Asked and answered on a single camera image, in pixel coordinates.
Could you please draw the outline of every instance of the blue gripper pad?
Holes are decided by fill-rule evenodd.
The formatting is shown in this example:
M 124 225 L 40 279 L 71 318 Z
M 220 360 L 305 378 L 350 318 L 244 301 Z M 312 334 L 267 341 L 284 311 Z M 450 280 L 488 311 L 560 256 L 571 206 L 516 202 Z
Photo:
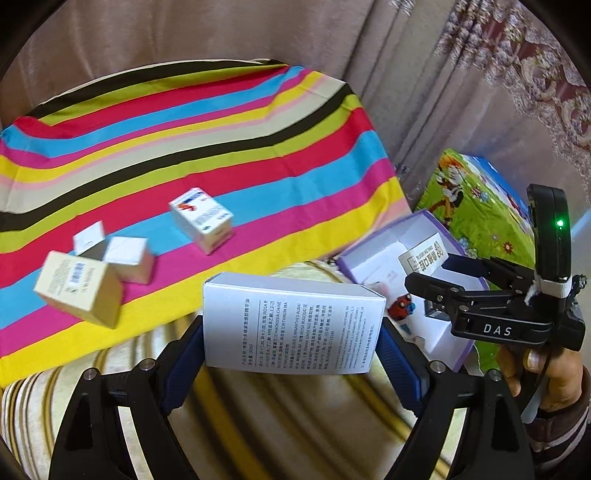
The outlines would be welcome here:
M 180 340 L 169 343 L 171 347 L 171 355 L 175 356 L 176 361 L 172 364 L 163 382 L 162 400 L 160 402 L 160 410 L 164 415 L 170 415 L 175 408 L 183 405 L 189 389 L 195 382 L 195 377 L 199 373 L 199 369 L 205 360 L 205 345 L 203 343 L 203 323 L 199 322 L 199 326 L 194 331 L 187 332 Z M 158 360 L 167 357 L 167 352 L 163 352 Z
M 419 417 L 429 389 L 423 354 L 402 338 L 388 318 L 382 322 L 375 352 L 402 406 Z

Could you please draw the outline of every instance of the barcode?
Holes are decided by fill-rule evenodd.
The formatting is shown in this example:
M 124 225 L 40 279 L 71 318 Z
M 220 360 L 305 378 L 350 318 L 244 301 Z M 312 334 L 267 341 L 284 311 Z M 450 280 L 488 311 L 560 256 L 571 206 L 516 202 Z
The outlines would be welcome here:
M 221 212 L 223 209 L 221 207 L 221 205 L 216 205 L 215 207 L 211 208 L 210 210 L 208 210 L 207 212 L 205 212 L 202 215 L 199 215 L 194 221 L 193 223 L 197 226 L 201 226 L 203 225 L 205 222 L 207 222 L 210 218 L 216 216 L 219 212 Z
M 83 262 L 77 262 L 76 265 L 74 265 L 74 270 L 72 270 L 72 274 L 70 275 L 70 280 L 68 281 L 68 284 L 72 287 L 77 287 L 78 285 L 80 285 L 80 279 L 82 278 L 82 272 L 84 270 L 84 265 L 86 265 Z

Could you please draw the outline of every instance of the beige curtain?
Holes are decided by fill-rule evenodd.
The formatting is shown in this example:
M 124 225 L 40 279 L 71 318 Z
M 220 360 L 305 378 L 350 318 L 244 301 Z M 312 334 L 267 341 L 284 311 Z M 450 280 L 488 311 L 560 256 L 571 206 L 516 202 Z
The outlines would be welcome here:
M 451 147 L 488 158 L 523 196 L 529 183 L 563 188 L 578 220 L 589 207 L 591 97 L 548 29 L 514 0 L 397 3 L 409 16 L 373 72 L 345 79 L 411 204 Z
M 0 83 L 0 122 L 95 78 L 173 60 L 272 58 L 341 77 L 373 3 L 67 0 Z

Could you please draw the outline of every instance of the white box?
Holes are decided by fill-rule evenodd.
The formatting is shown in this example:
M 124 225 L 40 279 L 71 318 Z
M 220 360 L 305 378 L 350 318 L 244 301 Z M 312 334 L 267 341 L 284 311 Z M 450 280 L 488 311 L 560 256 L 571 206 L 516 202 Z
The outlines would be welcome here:
M 74 255 L 102 260 L 107 242 L 103 222 L 96 222 L 74 235 Z
M 384 307 L 361 285 L 221 273 L 203 285 L 205 361 L 277 374 L 365 373 Z
M 194 188 L 169 203 L 178 227 L 207 255 L 232 235 L 232 214 L 202 189 Z
M 122 281 L 150 283 L 154 255 L 148 248 L 147 238 L 114 236 L 109 241 L 103 262 L 113 265 Z
M 407 273 L 400 257 L 409 249 L 419 246 L 438 233 L 444 249 L 452 254 L 464 255 L 462 247 L 455 241 L 439 221 L 426 210 L 396 220 L 366 239 L 345 250 L 336 263 L 341 272 L 356 283 L 380 283 L 379 291 L 390 305 L 397 297 L 407 294 L 404 280 Z M 466 290 L 488 290 L 483 278 L 469 277 L 439 265 L 432 277 L 461 285 Z M 474 341 L 455 337 L 452 324 L 446 320 L 425 315 L 424 299 L 413 295 L 416 306 L 406 319 L 411 334 L 424 339 L 421 348 L 429 360 L 441 360 L 454 371 L 458 371 L 466 359 Z

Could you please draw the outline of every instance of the black stripe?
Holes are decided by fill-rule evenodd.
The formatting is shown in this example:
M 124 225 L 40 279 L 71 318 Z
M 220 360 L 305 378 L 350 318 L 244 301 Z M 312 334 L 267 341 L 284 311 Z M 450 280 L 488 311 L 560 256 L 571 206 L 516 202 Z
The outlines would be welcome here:
M 36 106 L 33 110 L 31 110 L 28 116 L 42 118 L 46 115 L 56 113 L 59 110 L 77 103 L 104 95 L 105 93 L 113 92 L 114 90 L 119 90 L 125 87 L 136 85 L 138 83 L 149 82 L 151 80 L 186 75 L 189 73 L 209 72 L 211 70 L 235 69 L 238 67 L 254 66 L 256 66 L 255 63 L 239 60 L 196 60 L 181 61 L 178 63 L 170 63 L 165 65 L 155 65 L 153 67 L 144 69 L 140 68 L 98 80 L 97 82 L 86 85 L 73 92 L 60 95 L 54 99 L 42 103 L 41 105 Z
M 190 150 L 183 150 L 162 157 L 153 158 L 91 180 L 29 212 L 0 213 L 0 232 L 21 231 L 29 228 L 40 220 L 43 220 L 52 213 L 71 205 L 77 200 L 81 200 L 108 187 L 117 185 L 118 183 L 134 179 L 150 171 L 158 170 L 159 168 L 178 165 L 182 162 L 196 160 L 198 158 L 208 158 L 230 152 L 271 147 L 310 130 L 332 113 L 336 112 L 340 108 L 345 97 L 351 93 L 351 88 L 348 85 L 343 85 L 340 90 L 327 100 L 324 105 L 319 107 L 319 109 L 302 120 L 271 135 L 216 145 L 207 145 L 205 147 L 192 148 Z
M 225 382 L 219 377 L 219 373 L 214 371 L 212 368 L 209 373 L 213 381 L 213 385 L 220 395 L 223 405 L 226 407 L 232 423 L 236 426 L 242 437 L 247 442 L 248 446 L 252 449 L 256 458 L 265 466 L 265 469 L 271 474 L 271 478 L 286 479 L 288 475 L 285 470 L 277 463 L 277 461 L 271 456 L 269 451 L 265 448 L 258 436 L 248 424 L 246 418 L 240 411 L 240 408 L 236 404 L 232 393 L 229 391 Z
M 231 478 L 232 480 L 245 480 L 245 477 L 241 474 L 232 457 L 228 455 L 228 451 L 217 436 L 216 430 L 213 428 L 211 422 L 207 418 L 207 415 L 205 415 L 203 406 L 201 405 L 199 397 L 196 395 L 193 388 L 189 390 L 189 394 L 185 399 L 183 407 L 188 407 L 199 424 L 203 427 L 203 431 L 205 432 L 209 446 L 217 457 L 218 462 L 225 468 L 228 478 Z

